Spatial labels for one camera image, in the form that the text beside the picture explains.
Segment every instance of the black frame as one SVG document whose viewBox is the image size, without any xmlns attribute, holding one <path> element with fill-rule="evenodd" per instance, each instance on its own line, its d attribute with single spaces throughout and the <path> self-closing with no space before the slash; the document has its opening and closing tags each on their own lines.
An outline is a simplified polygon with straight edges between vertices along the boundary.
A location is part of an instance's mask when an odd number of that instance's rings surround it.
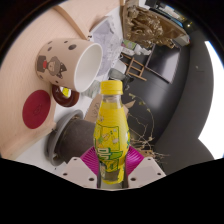
<svg viewBox="0 0 224 224">
<path fill-rule="evenodd" d="M 146 68 L 148 71 L 151 71 L 151 72 L 155 73 L 156 75 L 158 75 L 159 77 L 161 77 L 162 79 L 164 79 L 165 81 L 167 81 L 168 83 L 172 84 L 172 83 L 173 83 L 173 80 L 174 80 L 174 78 L 175 78 L 175 75 L 176 75 L 176 71 L 177 71 L 177 67 L 178 67 L 178 63 L 179 63 L 179 58 L 180 58 L 180 53 L 181 53 L 181 48 L 178 47 L 178 46 L 174 46 L 174 47 L 179 48 L 180 52 L 179 52 L 179 56 L 178 56 L 178 59 L 177 59 L 176 67 L 175 67 L 175 70 L 174 70 L 173 78 L 172 78 L 172 80 L 170 81 L 170 80 L 164 78 L 164 76 L 160 75 L 159 73 L 157 73 L 156 71 L 153 71 L 152 69 L 150 69 L 150 68 L 148 67 L 148 64 L 149 64 L 149 62 L 150 62 L 150 60 L 151 60 L 151 58 L 152 58 L 152 55 L 153 55 L 153 53 L 154 53 L 154 50 L 155 50 L 156 46 L 157 46 L 156 44 L 153 44 L 152 52 L 151 52 L 151 54 L 149 55 L 149 58 L 148 58 L 148 60 L 147 60 L 147 62 L 146 62 L 146 64 L 145 64 L 145 68 Z"/>
</svg>

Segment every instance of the metal part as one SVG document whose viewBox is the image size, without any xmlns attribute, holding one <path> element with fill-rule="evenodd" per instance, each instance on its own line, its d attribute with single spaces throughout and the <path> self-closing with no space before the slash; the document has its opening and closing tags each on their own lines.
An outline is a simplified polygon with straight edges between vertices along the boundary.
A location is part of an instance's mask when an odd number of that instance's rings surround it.
<svg viewBox="0 0 224 224">
<path fill-rule="evenodd" d="M 68 124 L 68 122 L 71 119 L 75 119 L 76 117 L 83 119 L 83 112 L 81 110 L 76 110 L 70 114 L 67 114 L 66 116 L 62 117 L 58 123 L 57 127 L 54 131 L 51 132 L 48 142 L 47 142 L 47 156 L 49 157 L 50 163 L 53 166 L 59 166 L 61 165 L 64 160 L 60 158 L 56 153 L 55 153 L 55 147 L 58 142 L 58 139 L 65 128 L 65 126 Z"/>
</svg>

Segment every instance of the wooden stick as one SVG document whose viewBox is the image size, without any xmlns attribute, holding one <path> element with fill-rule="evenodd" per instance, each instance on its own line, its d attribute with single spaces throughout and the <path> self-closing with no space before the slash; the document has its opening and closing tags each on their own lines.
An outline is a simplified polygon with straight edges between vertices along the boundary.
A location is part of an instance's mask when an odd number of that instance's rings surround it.
<svg viewBox="0 0 224 224">
<path fill-rule="evenodd" d="M 134 62 L 144 67 L 144 65 L 139 63 L 138 61 L 134 60 Z"/>
<path fill-rule="evenodd" d="M 135 68 L 134 66 L 131 66 L 131 68 L 133 68 L 133 69 L 135 69 L 135 70 L 137 70 L 137 71 L 139 71 L 139 72 L 142 71 L 142 70 L 140 70 L 140 69 L 138 69 L 138 68 Z"/>
<path fill-rule="evenodd" d="M 147 81 L 147 79 L 142 78 L 141 76 L 135 75 L 135 74 L 133 74 L 133 73 L 131 73 L 131 72 L 129 72 L 129 74 L 130 74 L 130 75 L 133 75 L 133 76 L 135 76 L 135 77 L 137 77 L 137 78 L 139 78 L 139 79 L 142 79 L 142 80 L 144 80 L 144 81 Z"/>
<path fill-rule="evenodd" d="M 141 73 L 140 73 L 140 75 L 139 75 L 139 76 L 142 76 L 143 71 L 144 71 L 144 67 L 142 68 Z"/>
<path fill-rule="evenodd" d="M 120 5 L 124 6 L 125 5 L 125 0 L 120 0 Z"/>
<path fill-rule="evenodd" d="M 60 13 L 75 29 L 75 31 L 79 34 L 79 36 L 84 40 L 89 40 L 89 30 L 86 28 L 85 24 L 82 22 L 80 17 L 76 17 L 73 19 L 61 6 L 56 5 L 54 9 Z"/>
<path fill-rule="evenodd" d="M 130 68 L 131 68 L 131 65 L 132 65 L 133 61 L 134 61 L 134 58 L 131 59 L 131 62 L 129 64 L 129 66 L 128 66 L 126 74 L 128 74 L 128 72 L 130 71 Z"/>
<path fill-rule="evenodd" d="M 131 59 L 131 57 L 128 57 L 126 54 L 122 54 L 122 53 L 121 53 L 121 55 L 123 55 L 123 56 L 126 57 L 126 58 Z"/>
</svg>

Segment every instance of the red circle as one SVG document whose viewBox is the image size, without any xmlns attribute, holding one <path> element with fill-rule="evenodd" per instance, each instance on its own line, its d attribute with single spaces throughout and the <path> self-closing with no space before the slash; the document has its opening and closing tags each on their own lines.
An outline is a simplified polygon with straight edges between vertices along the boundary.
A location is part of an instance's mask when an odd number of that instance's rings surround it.
<svg viewBox="0 0 224 224">
<path fill-rule="evenodd" d="M 33 92 L 23 106 L 23 121 L 28 128 L 38 128 L 46 120 L 50 111 L 51 99 L 44 90 Z"/>
</svg>

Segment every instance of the mug handle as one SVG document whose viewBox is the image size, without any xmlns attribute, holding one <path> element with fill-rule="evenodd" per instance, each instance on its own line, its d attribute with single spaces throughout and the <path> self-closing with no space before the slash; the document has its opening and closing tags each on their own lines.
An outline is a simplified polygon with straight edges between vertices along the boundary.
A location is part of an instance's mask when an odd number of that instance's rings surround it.
<svg viewBox="0 0 224 224">
<path fill-rule="evenodd" d="M 52 84 L 52 93 L 55 101 L 63 107 L 72 107 L 74 106 L 79 99 L 79 93 L 71 90 L 71 96 L 66 97 L 62 92 L 59 86 Z"/>
</svg>

